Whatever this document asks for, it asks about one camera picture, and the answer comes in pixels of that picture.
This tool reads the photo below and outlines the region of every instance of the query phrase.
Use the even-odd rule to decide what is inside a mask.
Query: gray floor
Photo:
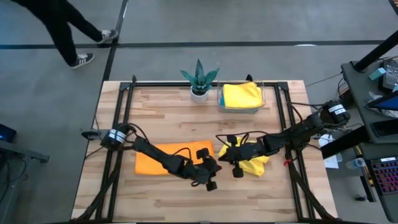
[[[105,29],[116,26],[122,0],[70,2]],[[387,0],[130,0],[120,42],[382,40],[397,22]],[[77,44],[92,43],[72,29]],[[0,33],[0,45],[52,43],[37,19],[8,0],[0,0]],[[339,73],[341,63],[358,60],[373,47],[117,49],[110,80],[130,80],[133,74],[140,80],[181,80],[179,70],[193,71],[201,58],[205,70],[220,67],[222,79],[250,73],[310,85]],[[92,124],[109,49],[78,52],[94,52],[95,61],[70,70],[54,49],[0,50],[0,123],[19,131],[17,144],[51,155],[48,164],[29,168],[14,223],[70,218],[87,145],[80,131]],[[340,78],[310,85],[310,102],[333,98]],[[340,218],[388,223],[379,203],[353,200],[363,194],[359,178],[330,181]]]

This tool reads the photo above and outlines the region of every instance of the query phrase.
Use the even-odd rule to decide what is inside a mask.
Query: sneaker
[[[113,40],[118,37],[119,32],[117,30],[102,30],[102,40],[99,41],[99,44],[103,44],[105,42],[108,42],[110,40]]]
[[[78,68],[85,64],[90,63],[94,59],[94,54],[87,53],[87,54],[78,54],[75,63],[69,65],[71,69]]]

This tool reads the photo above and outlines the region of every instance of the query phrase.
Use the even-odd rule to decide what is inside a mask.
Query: white pot
[[[202,96],[198,96],[193,94],[192,92],[192,86],[191,86],[191,99],[195,102],[195,103],[204,103],[207,100],[207,95],[209,94],[209,91],[206,91],[205,94],[203,94]]]

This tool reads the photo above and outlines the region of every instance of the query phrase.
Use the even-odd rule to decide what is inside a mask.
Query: yellow cloth
[[[194,164],[202,163],[202,159],[197,159],[197,151],[203,148],[208,148],[209,155],[214,157],[213,143],[211,140],[206,141],[195,141],[185,143],[174,143],[174,144],[158,144],[155,145],[158,149],[166,152],[167,154],[173,154],[182,148],[189,148],[191,150],[192,161]],[[177,155],[185,156],[189,158],[189,151],[184,149],[177,153]],[[156,160],[148,157],[147,155],[137,152],[136,154],[136,174],[146,175],[166,175],[169,174],[167,170],[162,167],[162,164]]]
[[[254,82],[240,85],[225,84],[223,94],[227,108],[257,108],[264,104],[261,89]]]
[[[241,137],[238,137],[238,143],[236,146],[240,146],[241,142]],[[218,157],[221,157],[226,153],[227,146],[224,145],[220,152],[218,153]],[[256,175],[260,177],[262,174],[264,174],[264,164],[268,162],[269,158],[267,156],[260,156],[257,158],[253,158],[249,161],[240,161],[239,166],[240,168],[243,169],[243,171],[248,172],[250,174]]]

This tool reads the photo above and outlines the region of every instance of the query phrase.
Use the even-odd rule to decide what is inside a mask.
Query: orange cloth
[[[208,148],[210,156],[214,158],[213,143],[211,142],[211,140],[173,144],[158,144],[155,146],[158,149],[166,152],[167,154],[173,154],[178,150],[187,147],[191,150],[192,161],[194,164],[199,164],[203,162],[202,159],[197,159],[197,151],[205,147]],[[187,149],[184,149],[177,154],[189,158],[189,151]],[[154,159],[151,159],[143,153],[137,152],[136,174],[165,175],[169,173],[162,167],[161,163],[155,161]]]

